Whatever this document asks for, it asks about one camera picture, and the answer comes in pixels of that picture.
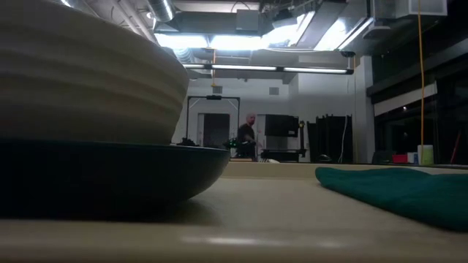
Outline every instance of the workbench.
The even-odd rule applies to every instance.
[[[318,166],[229,163],[207,191],[138,223],[2,220],[0,261],[468,262],[468,235],[327,190]]]

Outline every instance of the green towel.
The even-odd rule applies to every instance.
[[[468,175],[430,175],[413,169],[315,170],[322,186],[415,219],[468,232]]]

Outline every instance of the dark blue plate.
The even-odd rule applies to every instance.
[[[0,216],[119,219],[210,187],[227,150],[106,142],[0,140]]]

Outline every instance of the ribbed bowl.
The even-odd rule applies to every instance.
[[[0,1],[0,137],[168,144],[188,87],[162,48],[46,1]]]

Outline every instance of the doorway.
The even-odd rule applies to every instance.
[[[225,149],[223,143],[229,140],[230,115],[225,113],[199,114],[198,126],[201,131],[201,145],[208,148]]]

